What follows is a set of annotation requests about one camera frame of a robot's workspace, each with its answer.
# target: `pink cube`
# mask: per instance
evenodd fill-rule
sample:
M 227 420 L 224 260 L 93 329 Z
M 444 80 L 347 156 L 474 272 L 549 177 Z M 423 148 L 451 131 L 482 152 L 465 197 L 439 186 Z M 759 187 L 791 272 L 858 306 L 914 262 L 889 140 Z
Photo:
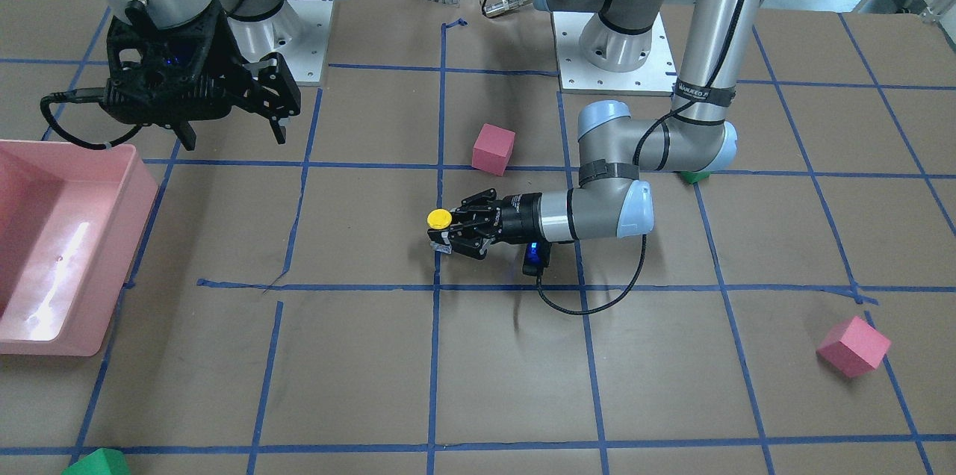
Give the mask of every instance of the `pink cube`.
M 471 150 L 471 166 L 486 173 L 501 176 L 515 148 L 515 132 L 485 124 Z
M 890 344 L 890 339 L 854 316 L 830 329 L 816 352 L 852 378 L 880 367 Z

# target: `green block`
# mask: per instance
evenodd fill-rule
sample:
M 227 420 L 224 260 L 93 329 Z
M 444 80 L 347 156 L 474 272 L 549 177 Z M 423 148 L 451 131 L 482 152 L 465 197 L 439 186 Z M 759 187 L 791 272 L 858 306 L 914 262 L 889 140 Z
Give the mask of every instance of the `green block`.
M 707 176 L 710 176 L 710 173 L 706 173 L 704 171 L 700 171 L 699 173 L 691 173 L 689 171 L 680 172 L 680 177 L 683 178 L 683 181 L 689 184 L 696 184 L 704 178 L 707 178 Z
M 96 449 L 92 454 L 69 466 L 62 475 L 130 475 L 122 453 L 115 449 Z

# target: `blue tape line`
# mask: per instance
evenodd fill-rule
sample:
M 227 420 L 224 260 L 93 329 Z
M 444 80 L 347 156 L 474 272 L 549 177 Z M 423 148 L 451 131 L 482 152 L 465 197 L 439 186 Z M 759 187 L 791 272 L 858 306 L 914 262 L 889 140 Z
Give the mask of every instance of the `blue tape line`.
M 573 188 L 574 182 L 571 179 L 571 147 L 568 144 L 568 125 L 564 115 L 564 97 L 561 91 L 556 91 L 557 97 L 557 119 L 561 128 L 561 149 L 564 155 L 564 178 L 569 189 Z M 584 258 L 581 254 L 581 242 L 574 241 L 574 266 L 577 268 L 577 290 L 580 292 L 581 309 L 587 311 L 588 291 L 585 288 L 584 279 Z M 595 410 L 595 426 L 597 427 L 597 448 L 600 451 L 600 467 L 602 475 L 609 475 L 611 464 L 607 458 L 607 436 L 604 431 L 604 410 L 600 401 L 600 384 L 598 384 L 598 366 L 595 363 L 594 339 L 591 336 L 591 318 L 588 315 L 581 317 L 581 323 L 584 326 L 584 348 L 588 357 L 588 377 L 591 380 L 591 401 Z
M 259 394 L 259 410 L 255 415 L 255 428 L 252 431 L 252 446 L 249 449 L 249 464 L 246 475 L 255 473 L 255 461 L 262 438 L 262 424 L 266 420 L 266 405 L 269 403 L 269 387 L 273 382 L 273 366 L 276 363 L 276 347 L 279 344 L 279 330 L 282 328 L 282 309 L 285 304 L 276 302 L 276 318 L 273 319 L 273 335 L 269 341 L 269 355 L 266 358 L 266 372 L 262 376 L 262 393 Z
M 254 159 L 163 159 L 163 158 L 146 158 L 143 159 L 143 163 L 147 165 L 165 165 L 167 163 L 173 163 L 175 165 L 224 165 L 224 166 L 248 166 L 248 167 L 301 167 L 302 163 L 298 161 L 268 161 L 263 159 L 263 161 L 254 161 Z M 321 168 L 331 168 L 331 169 L 411 169 L 411 170 L 427 170 L 433 171 L 436 169 L 442 169 L 444 171 L 477 171 L 471 165 L 437 165 L 436 163 L 372 163 L 372 162 L 359 162 L 359 161 L 310 161 L 308 162 L 309 167 L 321 167 Z M 527 171 L 529 173 L 540 172 L 540 173 L 563 173 L 567 172 L 568 168 L 564 166 L 557 165 L 509 165 L 509 170 L 511 171 Z M 578 170 L 577 166 L 571 165 L 571 172 L 574 173 Z M 737 176 L 809 176 L 810 173 L 807 171 L 777 171 L 777 170 L 767 170 L 767 171 L 751 171 L 747 169 L 724 169 L 721 171 L 714 171 L 714 175 L 737 175 Z M 923 179 L 923 175 L 918 173 L 834 173 L 834 172 L 817 172 L 817 176 L 827 176 L 828 178 L 907 178 L 907 179 Z M 926 175 L 929 178 L 934 179 L 943 179 L 943 180 L 953 180 L 956 179 L 956 175 L 943 175 L 942 173 L 932 173 L 932 175 Z
M 771 61 L 767 55 L 767 50 L 764 49 L 764 43 L 760 39 L 760 34 L 757 33 L 757 26 L 752 26 L 751 30 L 754 32 L 754 39 L 756 40 L 758 49 L 760 49 L 760 55 L 764 59 L 764 64 L 767 66 L 767 71 L 769 74 L 771 74 L 771 80 L 776 81 L 774 67 L 771 65 Z M 833 232 L 834 240 L 837 244 L 836 247 L 839 250 L 839 256 L 841 260 L 843 260 L 843 268 L 846 270 L 846 276 L 850 280 L 850 287 L 853 288 L 854 294 L 857 294 L 860 285 L 857 283 L 857 279 L 853 277 L 853 270 L 850 268 L 850 258 L 847 257 L 846 249 L 843 248 L 843 240 L 840 239 L 839 231 L 837 231 L 837 222 L 834 220 L 833 213 L 830 211 L 830 206 L 827 203 L 826 197 L 823 196 L 823 188 L 820 187 L 820 182 L 816 178 L 816 173 L 813 172 L 813 163 L 810 163 L 810 156 L 807 154 L 807 148 L 804 146 L 803 139 L 800 137 L 800 131 L 798 131 L 796 128 L 796 121 L 793 119 L 793 114 L 789 110 L 789 105 L 786 103 L 783 90 L 780 88 L 779 84 L 775 84 L 775 88 L 777 91 L 777 97 L 780 98 L 780 104 L 783 105 L 783 111 L 786 114 L 786 121 L 789 122 L 789 127 L 791 130 L 793 130 L 793 138 L 796 139 L 796 146 L 798 146 L 800 149 L 800 155 L 803 156 L 803 162 L 807 165 L 807 171 L 810 174 L 810 180 L 813 182 L 813 189 L 816 189 L 816 195 L 819 196 L 820 206 L 823 208 L 823 214 L 827 217 L 827 223 L 830 224 L 830 231 Z M 857 304 L 863 304 L 863 298 L 858 298 Z
M 584 268 L 581 261 L 580 241 L 574 241 L 574 256 L 577 262 L 577 278 L 581 285 L 584 285 Z M 584 288 L 580 291 L 581 309 L 587 311 L 588 292 Z M 587 314 L 583 317 L 584 324 L 584 348 L 588 356 L 588 376 L 591 380 L 591 399 L 595 408 L 595 425 L 597 425 L 597 450 L 600 451 L 600 469 L 602 475 L 610 475 L 611 464 L 607 458 L 607 436 L 604 432 L 604 410 L 600 402 L 600 386 L 598 385 L 598 366 L 595 363 L 594 339 L 591 336 L 591 318 Z
M 782 84 L 787 87 L 836 87 L 836 88 L 875 88 L 865 83 L 822 83 L 821 81 L 783 81 L 776 79 L 738 79 L 742 84 Z M 956 87 L 934 86 L 934 84 L 882 84 L 883 88 L 898 90 L 956 90 Z
M 65 456 L 74 447 L 0 447 L 0 456 Z
M 747 356 L 744 354 L 744 342 L 740 338 L 740 329 L 737 326 L 737 318 L 733 313 L 733 305 L 730 302 L 730 292 L 727 292 L 727 284 L 724 282 L 724 272 L 720 268 L 720 258 L 717 256 L 717 246 L 714 243 L 713 231 L 710 230 L 710 218 L 707 216 L 707 207 L 704 206 L 704 196 L 701 193 L 701 186 L 694 184 L 694 195 L 697 196 L 697 206 L 701 211 L 701 220 L 704 222 L 704 233 L 707 234 L 707 246 L 710 247 L 710 257 L 714 263 L 714 274 L 717 275 L 717 282 L 721 287 L 721 298 L 724 299 L 724 310 L 727 312 L 727 321 L 730 322 L 730 332 L 733 333 L 733 343 L 737 348 L 737 359 L 740 361 L 740 369 L 744 374 L 744 383 L 747 385 L 747 396 L 751 400 L 751 410 L 754 411 L 754 423 L 757 427 L 757 435 L 760 438 L 760 448 L 764 452 L 764 462 L 767 464 L 769 475 L 775 475 L 774 460 L 771 457 L 771 449 L 767 441 L 767 431 L 764 430 L 764 420 L 760 416 L 760 406 L 757 404 L 757 394 L 754 390 L 754 380 L 751 379 L 751 370 L 747 366 Z
M 923 441 L 956 441 L 956 434 L 919 434 Z
M 147 165 L 219 165 L 219 166 L 248 166 L 248 167 L 301 167 L 300 161 L 247 161 L 246 159 L 143 159 Z
M 877 285 L 861 285 L 865 291 L 873 292 L 956 292 L 956 287 L 878 287 Z
M 69 81 L 69 87 L 67 90 L 74 90 L 76 88 L 76 83 L 79 82 L 79 77 L 83 75 L 83 69 L 86 67 L 87 60 L 90 59 L 90 55 L 93 53 L 93 50 L 96 48 L 96 41 L 99 40 L 99 34 L 103 32 L 103 27 L 106 26 L 106 19 L 110 19 L 112 13 L 110 13 L 109 7 L 106 8 L 106 11 L 103 12 L 103 17 L 99 20 L 99 25 L 96 26 L 96 31 L 93 32 L 93 39 L 90 40 L 90 44 L 86 46 L 86 52 L 83 53 L 83 59 L 79 62 L 79 67 L 76 69 L 76 73 L 72 74 L 72 80 Z M 66 104 L 59 104 L 57 112 L 54 114 L 54 120 L 59 122 L 60 117 L 63 115 L 63 110 L 66 108 Z M 41 141 L 46 141 L 50 139 L 50 134 L 52 133 L 52 128 L 49 126 L 47 130 L 43 132 L 43 136 L 40 138 Z
M 490 70 L 490 69 L 446 69 L 451 73 L 478 73 L 486 75 L 540 75 L 544 77 L 557 77 L 559 73 L 549 70 Z
M 427 444 L 261 445 L 259 454 L 423 453 Z
M 438 171 L 436 175 L 435 208 L 441 208 L 444 193 L 444 115 L 445 84 L 447 83 L 447 32 L 455 25 L 467 25 L 458 19 L 451 25 L 441 23 L 441 69 L 438 90 Z M 428 363 L 428 444 L 426 474 L 435 473 L 435 442 L 438 431 L 438 338 L 441 324 L 441 254 L 433 253 L 434 274 L 431 287 L 431 353 Z
M 176 158 L 179 153 L 179 142 L 177 141 L 173 145 L 172 152 L 170 153 L 171 158 Z M 170 176 L 172 175 L 173 166 L 168 165 L 167 171 L 163 176 L 163 183 L 158 187 L 156 193 L 156 199 L 153 200 L 153 206 L 149 211 L 149 217 L 146 220 L 146 228 L 143 230 L 143 239 L 140 241 L 140 247 L 137 248 L 136 257 L 134 257 L 133 265 L 130 267 L 129 279 L 126 282 L 128 288 L 133 287 L 136 284 L 136 275 L 140 271 L 140 265 L 143 263 L 143 255 L 146 254 L 146 246 L 149 243 L 149 239 L 153 234 L 153 228 L 156 226 L 156 217 L 158 216 L 158 211 L 160 211 L 160 205 L 163 203 L 163 197 L 165 196 L 165 191 L 167 191 L 167 185 L 170 183 Z M 120 315 L 122 315 L 122 305 L 123 301 L 126 298 L 126 291 L 128 289 L 124 287 L 122 291 L 119 292 L 119 297 L 117 297 L 116 308 L 113 311 L 113 331 L 110 332 L 109 340 L 106 342 L 106 350 L 103 352 L 102 362 L 99 363 L 99 370 L 96 373 L 96 382 L 93 383 L 93 390 L 90 393 L 90 400 L 86 404 L 86 412 L 83 414 L 83 421 L 79 427 L 79 432 L 76 434 L 76 442 L 74 448 L 72 449 L 72 454 L 69 456 L 69 463 L 75 464 L 79 460 L 81 455 L 82 447 L 86 441 L 86 435 L 90 431 L 90 424 L 93 422 L 93 412 L 96 410 L 96 405 L 99 404 L 99 394 L 102 393 L 103 382 L 106 380 L 106 372 L 109 370 L 110 361 L 113 356 L 113 346 L 116 345 L 117 332 L 120 330 Z
M 905 444 L 918 438 L 923 442 L 953 442 L 956 434 L 874 434 L 874 435 L 782 435 L 767 438 L 770 445 L 808 444 Z M 759 447 L 758 438 L 690 438 L 690 440 L 635 440 L 608 441 L 609 449 L 651 448 L 696 448 L 696 447 Z M 248 455 L 250 445 L 211 445 L 210 447 L 186 447 L 185 445 L 135 445 L 116 447 L 124 455 Z M 82 447 L 81 454 L 89 454 L 95 447 Z M 597 449 L 597 441 L 516 441 L 516 442 L 465 442 L 464 444 L 441 445 L 441 452 L 460 451 L 537 451 L 537 450 L 590 450 Z M 260 445 L 258 454 L 302 453 L 423 453 L 427 444 L 277 444 Z M 0 447 L 0 456 L 65 456 L 72 447 Z
M 431 294 L 431 356 L 428 364 L 428 453 L 426 472 L 435 472 L 435 445 L 438 431 L 438 335 L 441 319 L 441 257 L 435 253 L 435 287 Z
M 949 86 L 922 86 L 921 84 L 881 84 L 882 88 L 892 88 L 892 90 L 956 90 L 956 87 Z
M 866 321 L 870 324 L 871 328 L 875 329 L 877 325 L 873 323 L 873 315 L 870 314 L 870 311 L 864 311 L 863 314 L 866 316 Z M 905 417 L 906 426 L 909 427 L 909 433 L 916 442 L 916 449 L 919 451 L 919 457 L 922 459 L 922 466 L 926 469 L 926 475 L 933 475 L 933 468 L 929 465 L 929 457 L 926 456 L 926 450 L 922 446 L 922 440 L 919 438 L 919 431 L 916 429 L 913 414 L 910 413 L 909 406 L 906 404 L 906 399 L 902 394 L 902 387 L 899 387 L 899 380 L 897 380 L 896 373 L 893 372 L 893 365 L 890 364 L 889 356 L 884 356 L 884 366 L 887 367 L 887 375 L 890 377 L 890 383 L 893 384 L 893 390 L 899 401 L 899 409 L 902 410 L 902 416 Z
M 351 292 L 351 291 L 430 291 L 434 285 L 321 285 L 321 284 L 292 284 L 292 285 L 264 285 L 256 282 L 223 282 L 202 279 L 196 281 L 197 287 L 205 288 L 255 288 L 260 291 L 301 291 L 301 292 Z M 612 291 L 612 289 L 624 289 L 625 285 L 543 285 L 547 291 Z M 442 291 L 481 291 L 481 292 L 520 292 L 536 291 L 535 285 L 455 285 L 441 284 L 439 288 Z M 724 285 L 728 291 L 818 291 L 828 292 L 828 294 L 839 295 L 851 299 L 856 299 L 850 287 L 836 287 L 836 285 Z M 956 288 L 950 287 L 862 287 L 868 291 L 936 291 L 936 292 L 956 292 Z M 634 285 L 633 291 L 643 292 L 716 292 L 720 291 L 720 285 Z M 860 296 L 864 302 L 871 305 L 880 305 L 880 302 L 874 298 Z
M 906 131 L 902 128 L 902 124 L 899 123 L 899 118 L 897 118 L 897 114 L 893 110 L 893 105 L 890 104 L 890 101 L 887 98 L 887 93 L 884 92 L 880 82 L 877 80 L 877 75 L 873 73 L 873 69 L 870 67 L 870 62 L 868 62 L 866 57 L 863 56 L 863 50 L 860 49 L 860 44 L 857 43 L 856 37 L 853 36 L 853 32 L 850 30 L 850 25 L 847 25 L 846 18 L 843 18 L 842 13 L 838 13 L 837 16 L 839 17 L 840 22 L 843 23 L 843 29 L 846 31 L 847 36 L 850 37 L 850 42 L 853 43 L 854 49 L 857 50 L 857 55 L 859 55 L 860 60 L 863 61 L 863 66 L 866 67 L 866 73 L 870 74 L 870 79 L 873 80 L 874 86 L 877 87 L 877 91 L 880 93 L 880 97 L 882 101 L 884 101 L 885 107 L 887 107 L 890 118 L 893 119 L 893 124 L 897 127 L 897 131 L 899 131 L 899 136 L 902 137 L 902 142 L 904 142 L 906 145 L 909 155 L 912 156 L 913 162 L 916 163 L 919 173 L 923 175 L 923 180 L 926 182 L 926 187 L 929 188 L 929 193 L 932 193 L 933 199 L 936 200 L 936 206 L 939 206 L 940 212 L 943 214 L 943 219 L 946 220 L 946 224 L 949 224 L 949 232 L 951 232 L 953 236 L 956 236 L 956 224 L 953 224 L 952 217 L 949 216 L 949 212 L 946 212 L 946 206 L 943 205 L 940 195 L 936 193 L 936 187 L 933 185 L 932 180 L 926 178 L 926 169 L 923 168 L 922 162 L 919 161 L 919 156 L 916 155 L 916 150 L 913 148 L 913 144 L 909 142 L 909 137 L 906 136 Z
M 359 70 L 397 70 L 397 71 L 441 71 L 436 66 L 394 66 L 393 64 L 347 64 L 329 63 L 330 69 L 359 69 Z
M 305 144 L 305 154 L 302 158 L 302 173 L 299 180 L 299 199 L 296 205 L 296 219 L 293 220 L 293 226 L 289 229 L 289 243 L 286 246 L 286 260 L 282 263 L 282 273 L 279 277 L 289 273 L 293 266 L 293 253 L 296 251 L 296 236 L 298 235 L 299 217 L 302 215 L 302 202 L 305 199 L 305 187 L 308 181 L 308 162 L 311 158 L 311 148 L 315 142 L 315 128 L 318 126 L 318 112 L 322 105 L 321 88 L 315 93 L 315 107 L 311 112 L 311 125 L 308 127 L 308 139 Z
M 750 171 L 747 169 L 724 169 L 714 171 L 714 175 L 744 175 L 744 176 L 809 176 L 807 171 Z M 919 173 L 838 173 L 838 172 L 813 172 L 816 176 L 829 176 L 829 178 L 903 178 L 922 180 L 924 175 Z M 928 175 L 929 178 L 952 179 L 956 175 Z
M 6 59 L 0 58 L 3 64 L 64 64 L 64 66 L 79 66 L 82 60 L 63 60 L 63 59 Z
M 99 447 L 85 447 L 89 454 Z M 124 455 L 248 455 L 249 445 L 211 445 L 210 447 L 184 447 L 184 445 L 136 445 L 136 447 L 109 447 Z

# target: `yellow disc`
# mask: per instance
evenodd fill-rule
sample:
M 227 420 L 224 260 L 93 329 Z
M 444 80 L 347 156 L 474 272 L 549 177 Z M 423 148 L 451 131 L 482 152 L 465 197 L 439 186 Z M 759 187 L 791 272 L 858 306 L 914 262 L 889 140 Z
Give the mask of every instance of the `yellow disc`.
M 434 229 L 448 228 L 451 224 L 451 212 L 444 208 L 432 210 L 428 214 L 428 226 Z

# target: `pink plastic tray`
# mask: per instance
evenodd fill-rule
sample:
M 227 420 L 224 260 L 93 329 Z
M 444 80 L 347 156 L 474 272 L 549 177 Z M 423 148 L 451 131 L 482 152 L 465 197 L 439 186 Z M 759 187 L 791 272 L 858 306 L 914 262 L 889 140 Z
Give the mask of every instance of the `pink plastic tray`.
M 156 190 L 130 145 L 0 141 L 0 353 L 99 351 Z

